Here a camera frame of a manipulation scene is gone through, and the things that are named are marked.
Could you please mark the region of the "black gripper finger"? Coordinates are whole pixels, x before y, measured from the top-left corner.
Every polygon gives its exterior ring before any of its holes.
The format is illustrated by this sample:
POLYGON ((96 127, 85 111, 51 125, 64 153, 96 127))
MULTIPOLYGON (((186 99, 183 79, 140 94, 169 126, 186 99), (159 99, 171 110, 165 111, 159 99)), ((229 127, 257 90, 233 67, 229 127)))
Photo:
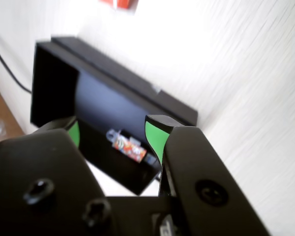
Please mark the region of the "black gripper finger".
POLYGON ((266 236, 268 231, 203 132, 147 115, 146 139, 162 163, 189 236, 266 236))
POLYGON ((0 236, 110 233, 110 206, 65 130, 0 142, 0 236))

